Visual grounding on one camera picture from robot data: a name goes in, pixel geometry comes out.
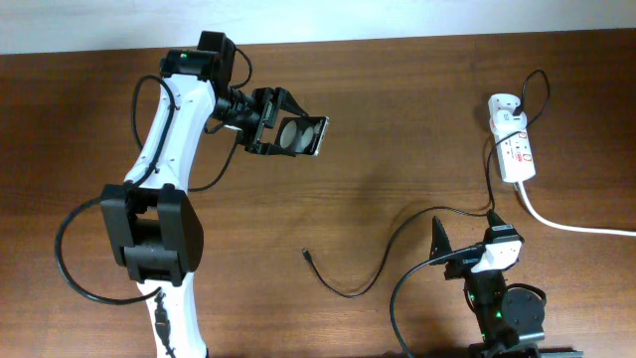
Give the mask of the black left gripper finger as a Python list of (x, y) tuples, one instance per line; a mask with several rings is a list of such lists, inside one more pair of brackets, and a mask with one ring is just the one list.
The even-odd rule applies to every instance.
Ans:
[(262, 142), (261, 136), (255, 132), (246, 132), (244, 135), (245, 151), (256, 155), (284, 155), (295, 157), (296, 154), (290, 150), (283, 149), (281, 146), (270, 142)]
[(308, 116), (308, 113), (300, 106), (289, 90), (276, 88), (272, 94), (273, 109), (270, 112), (272, 118), (276, 118), (281, 110), (300, 117)]

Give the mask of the black Galaxy flip phone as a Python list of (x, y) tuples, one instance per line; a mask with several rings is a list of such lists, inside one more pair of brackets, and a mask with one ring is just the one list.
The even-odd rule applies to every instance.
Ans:
[(328, 116), (284, 117), (274, 143), (291, 154), (318, 156), (329, 124)]

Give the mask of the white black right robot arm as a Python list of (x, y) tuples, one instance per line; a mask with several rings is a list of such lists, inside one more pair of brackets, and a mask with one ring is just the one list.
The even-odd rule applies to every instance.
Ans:
[(508, 283), (504, 272), (518, 261), (525, 239), (494, 211), (482, 241), (452, 250), (438, 218), (432, 219), (430, 258), (444, 278), (464, 281), (464, 298), (475, 315), (482, 341), (469, 346), (472, 357), (539, 357), (545, 338), (547, 295), (526, 283)]

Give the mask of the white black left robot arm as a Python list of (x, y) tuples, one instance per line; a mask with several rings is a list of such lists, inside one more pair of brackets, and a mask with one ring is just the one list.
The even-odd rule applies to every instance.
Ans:
[(160, 63), (160, 101), (139, 157), (122, 184), (107, 184), (101, 212), (118, 265), (145, 302), (158, 356), (206, 357), (194, 297), (204, 230), (189, 200), (198, 143), (213, 118), (257, 155), (320, 151), (329, 119), (311, 116), (282, 88), (246, 95), (231, 87), (236, 45), (202, 33), (194, 50), (171, 50)]

